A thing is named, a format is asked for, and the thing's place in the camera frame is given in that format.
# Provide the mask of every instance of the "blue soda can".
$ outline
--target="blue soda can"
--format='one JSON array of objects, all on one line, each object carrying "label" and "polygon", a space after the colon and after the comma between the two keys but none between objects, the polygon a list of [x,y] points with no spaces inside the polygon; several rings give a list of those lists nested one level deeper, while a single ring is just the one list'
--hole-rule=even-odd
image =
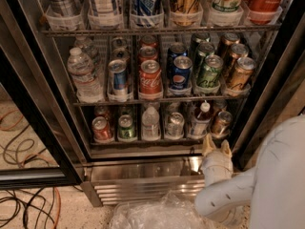
[{"label": "blue soda can", "polygon": [[192,60],[188,56],[176,57],[171,71],[171,89],[184,90],[188,88],[192,65]]},{"label": "blue soda can", "polygon": [[166,65],[166,76],[170,79],[172,75],[173,61],[177,56],[188,56],[188,48],[182,42],[175,42],[168,48],[168,58]]},{"label": "blue soda can", "polygon": [[126,62],[120,59],[111,61],[108,65],[109,80],[115,95],[128,93],[128,74]]}]

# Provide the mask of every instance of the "plastic bag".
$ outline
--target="plastic bag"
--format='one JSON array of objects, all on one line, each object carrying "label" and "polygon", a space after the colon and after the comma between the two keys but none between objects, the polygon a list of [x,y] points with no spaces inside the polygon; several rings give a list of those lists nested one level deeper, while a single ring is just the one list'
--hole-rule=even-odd
[{"label": "plastic bag", "polygon": [[173,192],[158,201],[131,202],[116,206],[110,229],[214,229],[200,217],[193,204]]}]

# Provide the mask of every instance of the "bottle cap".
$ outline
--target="bottle cap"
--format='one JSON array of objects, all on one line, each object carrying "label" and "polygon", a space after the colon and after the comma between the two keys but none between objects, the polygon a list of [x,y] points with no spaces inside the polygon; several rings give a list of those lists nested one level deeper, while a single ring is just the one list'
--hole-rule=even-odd
[{"label": "bottle cap", "polygon": [[79,55],[80,53],[82,53],[82,50],[80,48],[72,48],[70,50],[70,54],[73,55],[73,56],[77,56]]},{"label": "bottle cap", "polygon": [[202,112],[209,111],[210,110],[210,103],[206,103],[206,102],[202,103],[201,106],[200,106],[200,110]]}]

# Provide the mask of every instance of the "green soda can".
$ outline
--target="green soda can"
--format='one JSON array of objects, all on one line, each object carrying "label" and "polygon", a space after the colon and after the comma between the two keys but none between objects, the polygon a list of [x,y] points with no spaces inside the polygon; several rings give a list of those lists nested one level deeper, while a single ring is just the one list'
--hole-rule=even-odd
[{"label": "green soda can", "polygon": [[223,67],[223,60],[218,55],[209,55],[205,58],[203,67],[200,68],[196,84],[201,88],[216,86]]}]

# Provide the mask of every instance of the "beverage bottle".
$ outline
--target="beverage bottle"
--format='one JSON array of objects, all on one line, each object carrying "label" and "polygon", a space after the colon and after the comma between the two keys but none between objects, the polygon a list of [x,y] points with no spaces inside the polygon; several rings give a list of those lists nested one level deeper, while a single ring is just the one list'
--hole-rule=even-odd
[{"label": "beverage bottle", "polygon": [[200,107],[196,107],[191,121],[191,135],[204,135],[212,118],[210,104],[203,102]]},{"label": "beverage bottle", "polygon": [[160,138],[160,114],[150,106],[142,114],[142,139],[157,140]]},{"label": "beverage bottle", "polygon": [[97,102],[104,100],[103,87],[96,76],[92,60],[87,54],[79,48],[71,49],[67,66],[80,101]]}]

